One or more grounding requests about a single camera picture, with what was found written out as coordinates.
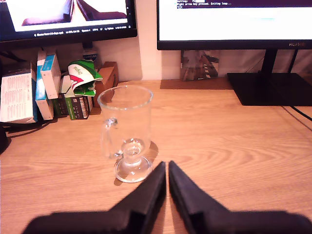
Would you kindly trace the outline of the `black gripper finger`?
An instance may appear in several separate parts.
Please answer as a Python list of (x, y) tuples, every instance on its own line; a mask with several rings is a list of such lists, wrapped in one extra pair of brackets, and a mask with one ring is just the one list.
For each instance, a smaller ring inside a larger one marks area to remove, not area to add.
[(166, 198), (166, 165), (160, 162), (148, 177), (109, 211), (109, 234), (149, 234)]
[(206, 214), (229, 210), (200, 189), (174, 162), (169, 162), (169, 188), (177, 211), (190, 234), (209, 234)]

